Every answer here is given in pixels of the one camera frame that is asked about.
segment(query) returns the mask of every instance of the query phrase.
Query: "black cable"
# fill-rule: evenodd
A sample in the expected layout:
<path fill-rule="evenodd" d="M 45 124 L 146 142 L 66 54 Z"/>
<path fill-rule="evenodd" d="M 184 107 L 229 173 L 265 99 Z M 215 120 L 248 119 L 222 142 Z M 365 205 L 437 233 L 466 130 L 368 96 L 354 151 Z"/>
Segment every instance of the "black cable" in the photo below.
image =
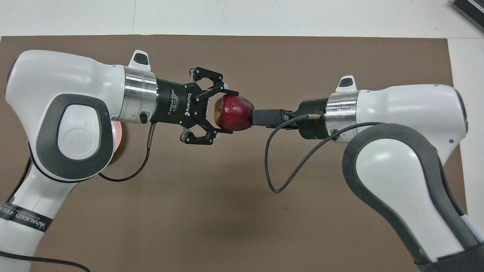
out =
<path fill-rule="evenodd" d="M 154 133 L 155 125 L 156 125 L 155 122 L 151 122 L 150 131 L 148 132 L 148 140 L 146 141 L 145 160 L 143 161 L 143 164 L 141 165 L 141 167 L 133 175 L 126 177 L 126 178 L 122 178 L 122 179 L 113 179 L 113 178 L 110 178 L 110 177 L 103 175 L 102 173 L 99 173 L 99 176 L 101 176 L 103 179 L 108 180 L 108 181 L 121 182 L 121 181 L 130 180 L 130 179 L 134 178 L 135 176 L 137 176 L 139 173 L 141 173 L 143 168 L 145 168 L 145 165 L 148 162 L 148 159 L 150 158 L 151 141 L 153 140 L 153 133 Z"/>
<path fill-rule="evenodd" d="M 22 185 L 22 183 L 24 183 L 24 180 L 27 177 L 27 174 L 29 173 L 29 169 L 30 169 L 30 166 L 31 165 L 32 165 L 32 160 L 29 157 L 29 159 L 27 160 L 27 165 L 25 165 L 24 173 L 22 174 L 22 177 L 18 181 L 17 186 L 15 187 L 15 189 L 13 190 L 13 192 L 8 197 L 7 202 L 10 202 L 10 200 L 12 200 L 12 198 L 14 197 L 15 193 L 17 192 L 17 190 L 20 188 L 20 186 Z"/>
<path fill-rule="evenodd" d="M 78 263 L 70 262 L 70 261 L 17 255 L 17 254 L 12 254 L 12 253 L 3 252 L 3 251 L 0 251 L 0 256 L 6 257 L 6 258 L 11 258 L 11 259 L 24 260 L 24 261 L 46 262 L 46 263 L 56 263 L 56 264 L 70 265 L 70 266 L 80 268 L 80 269 L 84 270 L 85 272 L 91 272 L 87 267 L 83 266 L 82 264 L 78 264 Z"/>
<path fill-rule="evenodd" d="M 278 127 L 276 127 L 274 129 L 274 131 L 271 133 L 271 135 L 267 139 L 266 152 L 265 152 L 265 157 L 264 157 L 264 167 L 265 167 L 265 170 L 266 170 L 266 178 L 267 178 L 267 183 L 269 185 L 269 188 L 274 193 L 276 193 L 276 194 L 282 192 L 289 185 L 289 183 L 292 181 L 292 179 L 294 178 L 294 176 L 298 173 L 299 169 L 301 169 L 301 167 L 309 159 L 309 157 L 311 157 L 322 145 L 324 145 L 325 143 L 331 141 L 335 137 L 338 137 L 340 134 L 342 134 L 342 133 L 344 133 L 346 131 L 349 131 L 349 130 L 352 130 L 352 129 L 355 129 L 355 128 L 358 128 L 358 127 L 362 127 L 362 126 L 371 126 L 371 125 L 381 124 L 380 122 L 365 122 L 365 123 L 359 123 L 359 124 L 355 124 L 355 125 L 348 126 L 348 127 L 344 128 L 344 129 L 341 129 L 341 130 L 339 130 L 339 131 L 331 134 L 330 136 L 326 137 L 324 140 L 322 140 L 321 142 L 319 142 L 313 149 L 311 149 L 311 151 L 301 160 L 301 162 L 296 166 L 296 168 L 294 169 L 294 171 L 292 172 L 292 174 L 286 180 L 286 182 L 284 183 L 284 185 L 282 185 L 281 188 L 279 188 L 279 189 L 275 189 L 274 186 L 272 185 L 272 182 L 271 182 L 271 177 L 269 175 L 269 165 L 268 165 L 269 145 L 271 143 L 272 137 L 274 137 L 274 135 L 280 129 L 284 128 L 285 126 L 287 126 L 287 125 L 289 125 L 291 123 L 294 123 L 296 121 L 305 120 L 305 119 L 308 119 L 308 116 L 307 115 L 302 115 L 302 116 L 298 116 L 298 117 L 296 117 L 294 119 L 291 119 L 289 121 L 286 121 L 286 122 L 280 124 Z"/>
<path fill-rule="evenodd" d="M 17 187 L 14 189 L 14 191 L 8 197 L 7 202 L 10 202 L 10 200 L 12 200 L 12 198 L 15 195 L 15 193 L 17 192 L 17 190 L 23 184 L 25 178 L 27 177 L 27 174 L 29 172 L 31 164 L 32 164 L 32 159 L 29 157 L 29 159 L 27 161 L 27 165 L 25 165 L 24 173 L 23 173 L 22 177 L 20 178 L 20 180 L 18 181 Z M 6 258 L 11 258 L 11 259 L 25 260 L 25 261 L 70 265 L 70 266 L 80 268 L 80 269 L 84 270 L 85 272 L 91 272 L 87 267 L 83 266 L 82 264 L 78 264 L 78 263 L 70 262 L 70 261 L 63 261 L 63 260 L 50 259 L 50 258 L 41 258 L 41 257 L 32 257 L 32 256 L 25 256 L 25 255 L 17 255 L 17 254 L 4 252 L 4 251 L 0 251 L 0 256 L 6 257 Z"/>

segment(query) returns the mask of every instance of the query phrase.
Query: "white surface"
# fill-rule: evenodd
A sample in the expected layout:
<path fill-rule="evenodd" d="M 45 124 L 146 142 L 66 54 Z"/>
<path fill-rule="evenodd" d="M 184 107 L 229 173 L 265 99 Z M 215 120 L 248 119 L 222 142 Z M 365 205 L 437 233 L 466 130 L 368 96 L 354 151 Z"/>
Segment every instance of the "white surface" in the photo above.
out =
<path fill-rule="evenodd" d="M 469 132 L 461 141 L 469 218 L 484 233 L 484 39 L 449 39 L 454 87 L 467 110 Z"/>
<path fill-rule="evenodd" d="M 0 0 L 0 35 L 131 34 L 134 0 Z"/>
<path fill-rule="evenodd" d="M 447 0 L 137 0 L 135 34 L 482 38 Z"/>
<path fill-rule="evenodd" d="M 447 85 L 420 84 L 392 86 L 380 91 L 361 90 L 356 102 L 356 122 L 397 123 L 411 127 L 437 149 L 443 164 L 466 136 L 459 98 L 454 88 Z"/>
<path fill-rule="evenodd" d="M 42 95 L 34 96 L 31 90 Z M 36 144 L 50 103 L 59 94 L 66 92 L 98 98 L 106 104 L 111 116 L 119 115 L 124 97 L 124 67 L 42 50 L 25 51 L 15 62 L 5 99 L 25 129 L 31 143 L 32 155 L 39 168 L 55 179 L 70 181 L 54 175 L 43 165 L 43 161 L 39 160 Z"/>
<path fill-rule="evenodd" d="M 64 156 L 82 160 L 97 151 L 100 129 L 94 108 L 70 105 L 65 109 L 60 123 L 57 145 Z"/>
<path fill-rule="evenodd" d="M 464 250 L 435 209 L 419 158 L 408 145 L 392 139 L 369 143 L 356 159 L 356 172 L 403 219 L 432 262 Z"/>
<path fill-rule="evenodd" d="M 470 218 L 484 232 L 484 33 L 447 0 L 0 0 L 0 36 L 225 34 L 440 37 L 469 116 L 461 154 Z"/>
<path fill-rule="evenodd" d="M 53 181 L 32 166 L 29 175 L 15 193 L 12 204 L 53 219 L 76 185 Z M 39 230 L 7 220 L 0 220 L 0 229 L 0 250 L 26 256 L 34 255 L 44 235 Z M 29 269 L 30 262 L 0 257 L 0 272 L 28 272 Z"/>

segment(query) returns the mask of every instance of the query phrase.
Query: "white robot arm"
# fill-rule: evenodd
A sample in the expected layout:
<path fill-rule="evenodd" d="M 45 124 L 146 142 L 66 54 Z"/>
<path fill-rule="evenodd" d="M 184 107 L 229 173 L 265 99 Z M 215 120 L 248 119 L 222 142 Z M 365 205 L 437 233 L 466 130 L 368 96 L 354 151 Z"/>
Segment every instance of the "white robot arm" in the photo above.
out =
<path fill-rule="evenodd" d="M 129 66 L 58 52 L 22 53 L 5 96 L 26 131 L 34 166 L 0 208 L 0 251 L 34 255 L 69 192 L 111 160 L 111 120 L 179 124 L 186 144 L 210 145 L 217 134 L 231 133 L 205 119 L 207 104 L 218 92 L 238 93 L 224 88 L 219 73 L 195 67 L 190 77 L 187 84 L 156 78 L 142 51 Z M 202 78 L 213 86 L 202 90 L 196 84 Z M 366 122 L 382 124 L 341 133 Z M 303 101 L 296 112 L 254 110 L 252 124 L 298 129 L 306 139 L 350 141 L 343 158 L 348 185 L 390 222 L 419 270 L 484 271 L 483 238 L 453 200 L 441 170 L 467 132 L 464 106 L 452 87 L 358 90 L 346 76 L 329 98 Z M 193 135 L 194 125 L 206 134 Z M 0 272 L 29 269 L 29 261 L 0 257 Z"/>
<path fill-rule="evenodd" d="M 190 77 L 187 84 L 156 78 L 140 50 L 129 66 L 51 51 L 22 53 L 12 65 L 5 97 L 25 129 L 33 167 L 0 207 L 0 251 L 33 256 L 69 192 L 110 162 L 111 120 L 179 124 L 186 144 L 211 145 L 217 134 L 232 133 L 205 118 L 211 96 L 238 92 L 224 88 L 217 72 L 195 67 Z M 213 86 L 202 90 L 196 82 L 203 78 Z M 190 132 L 195 125 L 206 134 Z M 0 272 L 29 269 L 29 261 L 0 257 Z"/>
<path fill-rule="evenodd" d="M 442 168 L 467 133 L 454 88 L 358 90 L 353 76 L 345 76 L 329 98 L 302 101 L 296 112 L 255 110 L 253 124 L 349 142 L 342 169 L 350 189 L 392 225 L 420 271 L 484 271 L 484 238 L 455 201 Z M 266 165 L 272 190 L 284 190 L 301 165 L 278 190 Z"/>

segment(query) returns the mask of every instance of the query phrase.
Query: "robot logo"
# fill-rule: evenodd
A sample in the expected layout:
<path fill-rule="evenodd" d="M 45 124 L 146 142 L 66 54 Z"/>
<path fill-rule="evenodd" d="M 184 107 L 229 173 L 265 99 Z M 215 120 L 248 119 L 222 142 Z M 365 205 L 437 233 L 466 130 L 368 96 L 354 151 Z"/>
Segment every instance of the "robot logo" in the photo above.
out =
<path fill-rule="evenodd" d="M 185 110 L 185 115 L 190 116 L 190 102 L 192 98 L 192 93 L 188 93 L 188 96 L 186 98 L 186 110 Z"/>
<path fill-rule="evenodd" d="M 81 159 L 92 155 L 94 141 L 91 133 L 82 128 L 69 130 L 63 137 L 63 143 L 59 143 L 60 151 L 71 159 Z"/>

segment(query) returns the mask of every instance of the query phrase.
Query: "label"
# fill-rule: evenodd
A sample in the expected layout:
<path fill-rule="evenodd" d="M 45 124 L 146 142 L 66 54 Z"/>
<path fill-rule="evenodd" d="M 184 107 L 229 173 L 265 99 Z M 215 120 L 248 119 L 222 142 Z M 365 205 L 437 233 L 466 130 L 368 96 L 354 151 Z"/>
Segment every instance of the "label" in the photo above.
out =
<path fill-rule="evenodd" d="M 186 110 L 185 110 L 185 115 L 190 116 L 190 103 L 192 101 L 192 93 L 189 92 L 188 96 L 186 98 Z"/>
<path fill-rule="evenodd" d="M 24 209 L 12 203 L 3 202 L 0 206 L 0 218 L 46 232 L 53 219 Z"/>
<path fill-rule="evenodd" d="M 177 111 L 178 103 L 179 103 L 178 96 L 175 94 L 175 91 L 171 89 L 170 107 L 168 108 L 168 115 L 171 115 L 172 112 Z"/>

